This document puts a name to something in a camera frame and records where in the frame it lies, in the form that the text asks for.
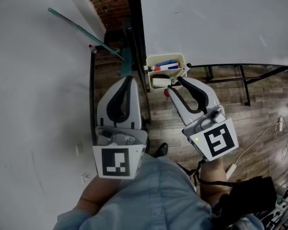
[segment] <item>person's arm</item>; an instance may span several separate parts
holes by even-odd
[[[96,215],[100,208],[117,193],[120,182],[121,180],[118,179],[96,176],[87,185],[74,209],[86,211],[92,216]]]
[[[202,164],[201,179],[207,182],[223,181],[226,182],[226,173],[221,158]],[[223,194],[229,194],[229,187],[220,185],[200,184],[201,199],[215,204]]]

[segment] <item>teal stick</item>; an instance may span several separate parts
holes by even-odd
[[[98,38],[94,37],[92,34],[90,34],[87,30],[85,30],[84,28],[82,28],[81,26],[77,25],[75,22],[71,21],[70,19],[66,18],[65,16],[61,15],[59,12],[55,11],[52,8],[48,8],[48,11],[51,12],[52,14],[62,18],[63,20],[65,20],[66,22],[68,22],[69,24],[71,24],[72,26],[76,27],[79,31],[83,32],[85,35],[87,35],[89,38],[91,38],[92,40],[94,40],[96,43],[100,44],[101,46],[103,46],[107,51],[109,51],[111,54],[113,55],[117,55],[119,58],[121,58],[122,60],[125,60],[123,57],[121,57],[118,52],[120,51],[119,48],[117,49],[111,49],[110,47],[108,47],[107,45],[105,45],[103,42],[101,42]]]

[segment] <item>scuff mark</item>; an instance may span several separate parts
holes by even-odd
[[[34,155],[33,155],[33,152],[31,151],[31,157],[32,157],[32,162],[33,162],[33,167],[34,167],[34,172],[35,172],[35,176],[37,178],[37,181],[38,181],[38,184],[40,185],[44,195],[46,195],[45,193],[45,190],[43,188],[43,184],[42,184],[42,181],[40,180],[39,176],[38,176],[38,173],[37,173],[37,169],[36,169],[36,166],[35,166],[35,161],[34,161]]]
[[[265,44],[265,41],[264,41],[263,36],[259,35],[259,39],[260,39],[260,41],[262,42],[262,44],[263,44],[265,47],[267,47],[267,44]]]

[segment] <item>person's left arm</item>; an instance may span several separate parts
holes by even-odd
[[[86,219],[96,215],[117,193],[120,182],[96,176],[83,191],[76,207],[58,217],[54,230],[78,230]]]

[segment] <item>wooden floor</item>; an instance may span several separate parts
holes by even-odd
[[[261,66],[244,68],[246,77],[258,76],[274,68]],[[241,77],[239,68],[233,66],[214,67],[215,80]],[[188,77],[204,81],[207,73],[204,68],[191,69]],[[120,61],[108,53],[101,53],[96,58],[95,103],[97,104],[107,89],[120,77]],[[246,94],[242,81],[210,84],[225,108],[225,114],[232,118],[239,141],[239,148],[224,156],[227,169],[238,156],[251,145],[272,123],[282,115],[288,124],[288,73],[279,73],[270,78],[249,85],[251,107],[245,106]],[[146,117],[143,91],[141,90],[141,108]],[[186,89],[179,89],[180,94],[192,109],[197,109],[197,102]],[[163,92],[148,93],[152,126],[149,126],[150,146],[156,149],[162,142],[169,145],[168,156],[188,169],[194,169],[202,158],[195,148],[187,141],[181,130],[184,124],[169,98]],[[282,149],[288,139],[288,130],[284,125],[281,133],[275,133],[275,126],[270,128],[238,161],[237,169],[230,181],[246,180],[255,176],[268,176],[271,163],[271,176],[276,186],[288,185],[288,156],[281,159]]]

